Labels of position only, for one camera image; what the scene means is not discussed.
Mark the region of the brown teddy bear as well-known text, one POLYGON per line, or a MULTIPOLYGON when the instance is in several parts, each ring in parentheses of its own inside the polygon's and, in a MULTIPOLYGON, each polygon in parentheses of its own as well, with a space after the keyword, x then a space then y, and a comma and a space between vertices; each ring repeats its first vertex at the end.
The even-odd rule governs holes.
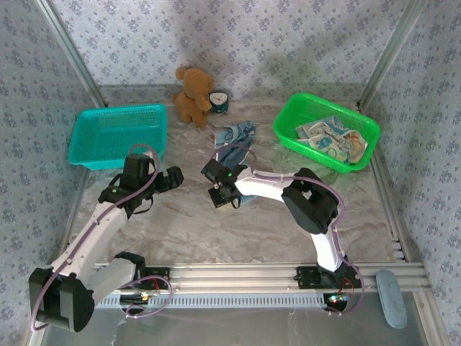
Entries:
POLYGON ((182 81, 182 90, 172 96, 179 118, 204 128, 212 107, 209 93, 214 87, 213 77, 199 68, 178 68, 175 76, 182 81))

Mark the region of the cream towel with teal bunnies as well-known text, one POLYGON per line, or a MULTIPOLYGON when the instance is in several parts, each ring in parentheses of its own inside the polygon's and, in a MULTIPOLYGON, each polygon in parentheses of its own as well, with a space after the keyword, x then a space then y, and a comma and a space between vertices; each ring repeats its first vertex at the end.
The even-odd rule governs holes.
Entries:
POLYGON ((346 161, 348 153, 342 146, 348 129, 336 116, 299 125, 295 128, 297 141, 338 161, 346 161))

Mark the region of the small circuit board with lights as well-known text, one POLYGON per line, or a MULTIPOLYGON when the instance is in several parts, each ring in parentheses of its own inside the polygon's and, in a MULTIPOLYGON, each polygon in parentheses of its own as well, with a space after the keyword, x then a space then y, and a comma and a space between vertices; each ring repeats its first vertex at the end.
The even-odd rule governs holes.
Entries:
POLYGON ((343 309, 349 302, 349 295, 345 293, 325 293, 323 298, 327 306, 335 309, 343 309))
POLYGON ((156 294, 147 294, 146 292, 141 293, 121 293, 119 302, 121 305, 146 305, 152 298, 155 298, 156 294))

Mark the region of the aluminium front rail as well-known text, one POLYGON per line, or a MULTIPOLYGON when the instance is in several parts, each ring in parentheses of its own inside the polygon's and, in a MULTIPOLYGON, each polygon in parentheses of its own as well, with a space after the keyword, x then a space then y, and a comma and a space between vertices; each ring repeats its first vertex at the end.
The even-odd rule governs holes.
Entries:
POLYGON ((376 274, 380 270, 392 271, 403 292, 429 291, 430 283, 421 263, 360 263, 359 270, 348 269, 339 283, 327 285, 309 265, 302 264, 221 264, 221 265, 172 265, 165 290, 121 287, 111 278, 115 268, 97 266, 78 275, 86 289, 105 297, 116 291, 160 293, 173 290, 183 293, 281 293, 305 290, 314 293, 359 293, 361 290, 377 290, 376 274))

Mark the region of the aluminium table side rail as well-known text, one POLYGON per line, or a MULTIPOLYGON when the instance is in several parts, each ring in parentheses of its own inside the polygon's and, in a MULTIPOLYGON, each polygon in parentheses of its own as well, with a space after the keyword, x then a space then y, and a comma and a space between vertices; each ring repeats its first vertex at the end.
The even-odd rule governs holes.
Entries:
POLYGON ((66 223, 66 227, 62 234, 61 242, 59 246, 57 247, 57 249, 54 251, 53 256, 51 257, 50 263, 52 263, 55 259, 60 257, 60 255, 65 252, 66 248, 70 244, 72 229, 78 217, 82 197, 84 196, 86 183, 89 178, 89 170, 86 167, 79 166, 79 173, 80 173, 79 183, 76 189, 75 198, 73 199, 73 204, 70 209, 68 221, 66 223))
POLYGON ((374 177, 377 194, 385 215, 385 222, 390 236, 390 243, 396 262, 409 262, 406 250, 400 241, 400 224, 395 216, 394 207, 391 203, 390 191, 385 181, 383 167, 377 154, 373 154, 370 161, 371 171, 374 177))

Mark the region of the grey metal lower shelf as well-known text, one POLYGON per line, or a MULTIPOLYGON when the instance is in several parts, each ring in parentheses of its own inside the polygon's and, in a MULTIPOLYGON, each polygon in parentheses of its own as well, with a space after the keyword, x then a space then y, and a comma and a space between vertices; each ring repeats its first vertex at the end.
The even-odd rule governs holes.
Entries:
POLYGON ((34 333, 26 346, 452 346, 430 295, 405 293, 404 329, 385 320, 380 298, 367 293, 342 315, 320 308, 165 309, 127 318, 117 297, 74 333, 57 327, 34 333))

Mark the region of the green plastic basket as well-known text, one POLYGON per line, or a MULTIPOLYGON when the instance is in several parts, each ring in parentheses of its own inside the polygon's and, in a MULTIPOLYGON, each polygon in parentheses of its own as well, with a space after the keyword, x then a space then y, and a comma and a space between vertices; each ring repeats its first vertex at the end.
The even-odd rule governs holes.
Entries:
POLYGON ((313 94, 298 93, 288 99, 273 122, 273 130, 285 148, 293 150, 339 173, 364 169, 381 136, 380 126, 371 118, 313 94), (348 128, 357 130, 368 142, 363 157, 356 164, 346 164, 298 142, 296 127, 325 117, 336 116, 348 128))

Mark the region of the teal plastic basket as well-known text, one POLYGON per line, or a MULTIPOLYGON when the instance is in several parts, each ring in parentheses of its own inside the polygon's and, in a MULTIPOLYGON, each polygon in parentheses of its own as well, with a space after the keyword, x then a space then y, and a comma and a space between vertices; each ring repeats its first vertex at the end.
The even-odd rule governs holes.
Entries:
POLYGON ((76 118, 68 161, 90 170, 119 169, 130 148, 138 143, 163 156, 167 128, 163 104, 84 110, 76 118))

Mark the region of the aluminium frame post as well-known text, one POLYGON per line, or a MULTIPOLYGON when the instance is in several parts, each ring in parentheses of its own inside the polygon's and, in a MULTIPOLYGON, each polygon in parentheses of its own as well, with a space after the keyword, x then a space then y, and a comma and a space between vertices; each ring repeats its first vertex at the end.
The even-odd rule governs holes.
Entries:
POLYGON ((362 93, 357 100, 357 109, 364 111, 383 83, 392 64, 405 44, 412 29, 416 25, 421 13, 428 6, 430 0, 408 0, 395 29, 386 43, 362 93))
POLYGON ((54 34, 59 46, 63 49, 70 65, 73 67, 76 75, 80 79, 86 93, 97 107, 107 107, 102 93, 93 79, 89 69, 86 67, 84 60, 79 53, 76 45, 71 39, 63 20, 60 18, 53 2, 51 0, 33 0, 40 12, 46 19, 52 33, 54 34))

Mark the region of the blue-grey oblong pad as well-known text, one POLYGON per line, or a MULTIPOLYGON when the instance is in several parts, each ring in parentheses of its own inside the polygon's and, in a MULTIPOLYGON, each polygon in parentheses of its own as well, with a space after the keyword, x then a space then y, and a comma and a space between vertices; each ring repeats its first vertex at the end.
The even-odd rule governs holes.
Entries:
POLYGON ((386 322, 392 328, 404 329, 408 317, 396 275, 390 270, 380 270, 376 274, 376 283, 386 322))

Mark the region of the blue towel with pale print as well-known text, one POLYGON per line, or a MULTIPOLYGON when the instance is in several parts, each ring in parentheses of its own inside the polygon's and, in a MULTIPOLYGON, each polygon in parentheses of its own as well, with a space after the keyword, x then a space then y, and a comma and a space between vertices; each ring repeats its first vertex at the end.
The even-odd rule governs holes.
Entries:
POLYGON ((246 160, 249 149, 252 147, 256 125, 247 120, 237 125, 225 125, 224 128, 215 133, 214 159, 219 163, 218 177, 224 173, 231 173, 237 166, 250 167, 246 160))

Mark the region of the small teal alarm clock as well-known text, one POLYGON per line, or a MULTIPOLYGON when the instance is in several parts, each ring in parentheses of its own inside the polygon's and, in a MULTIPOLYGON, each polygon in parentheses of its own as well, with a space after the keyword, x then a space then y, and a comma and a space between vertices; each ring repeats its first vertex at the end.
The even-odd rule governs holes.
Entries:
POLYGON ((225 113, 228 111, 229 98, 225 92, 211 92, 209 93, 209 101, 211 104, 211 113, 225 113))

